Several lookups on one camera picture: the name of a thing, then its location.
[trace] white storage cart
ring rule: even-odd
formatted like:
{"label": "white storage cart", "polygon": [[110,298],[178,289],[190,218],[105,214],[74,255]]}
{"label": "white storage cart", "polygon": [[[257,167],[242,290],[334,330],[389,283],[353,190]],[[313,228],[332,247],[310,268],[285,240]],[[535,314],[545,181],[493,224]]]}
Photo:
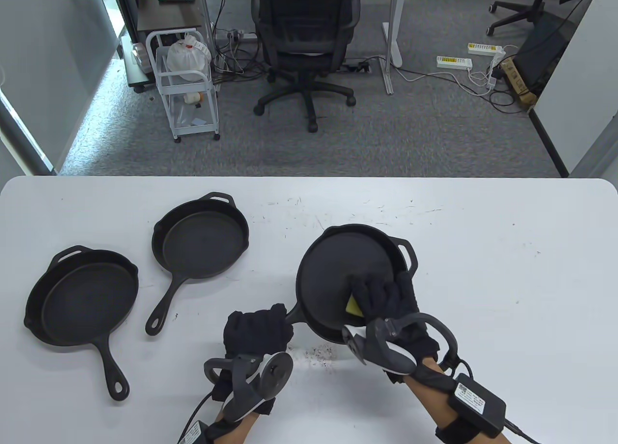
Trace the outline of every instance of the white storage cart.
{"label": "white storage cart", "polygon": [[[168,115],[174,142],[180,143],[182,135],[206,132],[214,132],[214,139],[218,140],[221,137],[219,135],[219,110],[210,67],[207,69],[207,74],[200,71],[170,71],[167,64],[169,46],[163,46],[161,35],[174,33],[190,33],[200,42],[204,42],[203,36],[196,29],[153,31],[146,38],[146,49],[148,49],[148,57],[153,68],[156,87]],[[152,51],[154,38],[159,44],[156,57]],[[192,75],[192,79],[198,78],[198,80],[189,82],[183,79],[182,75]],[[187,93],[200,93],[203,95],[203,100],[197,104],[187,104],[184,101],[184,95]]]}

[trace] yellow sponge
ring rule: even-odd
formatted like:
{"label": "yellow sponge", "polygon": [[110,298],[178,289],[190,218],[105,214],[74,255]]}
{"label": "yellow sponge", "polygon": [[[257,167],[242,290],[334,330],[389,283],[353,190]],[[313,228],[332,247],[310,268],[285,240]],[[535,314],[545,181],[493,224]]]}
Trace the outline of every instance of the yellow sponge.
{"label": "yellow sponge", "polygon": [[346,305],[346,312],[355,316],[363,316],[363,312],[361,312],[360,307],[358,307],[358,303],[356,299],[354,299],[354,296],[350,296],[348,305]]}

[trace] gray carpet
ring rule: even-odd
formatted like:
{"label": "gray carpet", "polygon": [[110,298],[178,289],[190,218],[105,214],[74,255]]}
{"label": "gray carpet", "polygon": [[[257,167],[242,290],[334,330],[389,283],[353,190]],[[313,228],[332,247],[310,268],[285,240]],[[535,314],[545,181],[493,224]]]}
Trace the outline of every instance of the gray carpet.
{"label": "gray carpet", "polygon": [[[406,0],[399,34],[404,68],[435,72],[436,55],[465,57],[468,42],[521,44],[532,25],[497,29],[491,40],[485,36],[490,22],[507,15],[489,14],[492,1]],[[547,9],[562,17],[574,5],[547,1]],[[211,15],[218,2],[209,0]],[[380,22],[388,18],[388,2],[362,0],[349,57],[384,53]],[[220,27],[252,30],[249,0],[227,0]],[[473,60],[475,70],[482,70],[489,58]],[[466,80],[465,73],[455,72]],[[263,117],[256,117],[256,100],[271,88],[260,79],[223,84],[219,142],[207,134],[186,136],[175,144],[156,89],[133,93],[126,86],[124,65],[112,60],[61,173],[558,176],[525,114],[498,113],[455,84],[430,77],[408,83],[393,73],[395,95],[388,96],[377,64],[369,75],[337,74],[328,81],[351,86],[357,105],[348,108],[345,98],[318,93],[316,134],[307,133],[298,95],[273,102]],[[504,101],[501,96],[496,101]]]}

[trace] chair base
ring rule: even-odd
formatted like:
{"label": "chair base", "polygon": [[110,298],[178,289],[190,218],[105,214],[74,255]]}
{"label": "chair base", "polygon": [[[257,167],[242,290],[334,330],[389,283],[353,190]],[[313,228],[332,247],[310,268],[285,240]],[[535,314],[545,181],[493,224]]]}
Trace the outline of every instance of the chair base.
{"label": "chair base", "polygon": [[536,24],[539,18],[543,15],[545,3],[543,2],[543,0],[534,0],[534,3],[532,3],[532,5],[506,1],[494,1],[490,5],[490,13],[493,14],[494,12],[496,12],[497,7],[503,7],[504,9],[509,9],[510,11],[516,11],[516,13],[501,20],[497,20],[496,22],[491,24],[487,28],[487,36],[492,36],[494,34],[494,29],[496,29],[497,27],[512,24],[513,22],[518,22],[520,20],[527,20],[528,22]]}
{"label": "chair base", "polygon": [[277,77],[280,77],[290,82],[290,84],[285,88],[275,90],[272,93],[260,98],[256,106],[253,108],[253,113],[255,115],[263,115],[265,106],[269,104],[269,102],[287,95],[300,93],[303,100],[305,100],[305,107],[307,108],[307,116],[309,118],[309,125],[307,126],[307,129],[309,130],[309,133],[315,133],[318,131],[318,122],[315,115],[315,108],[313,108],[313,99],[311,98],[312,91],[330,91],[332,93],[339,93],[340,95],[344,95],[346,97],[346,104],[348,106],[356,105],[356,98],[354,98],[353,89],[347,88],[346,86],[327,84],[327,82],[316,82],[315,78],[317,75],[317,72],[299,71],[298,79],[296,79],[289,73],[269,69],[267,81],[273,83]]}

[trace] cardboard box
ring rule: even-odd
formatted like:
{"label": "cardboard box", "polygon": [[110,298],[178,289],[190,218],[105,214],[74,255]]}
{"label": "cardboard box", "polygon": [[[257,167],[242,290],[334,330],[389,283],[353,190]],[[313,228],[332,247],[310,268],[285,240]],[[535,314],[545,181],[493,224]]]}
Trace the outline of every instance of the cardboard box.
{"label": "cardboard box", "polygon": [[500,64],[500,67],[503,69],[504,73],[506,73],[508,81],[513,87],[513,90],[517,93],[519,100],[526,106],[536,104],[536,95],[528,90],[528,87],[523,82],[523,78],[519,75],[517,67],[515,67],[513,58],[508,57],[507,59],[504,59]]}

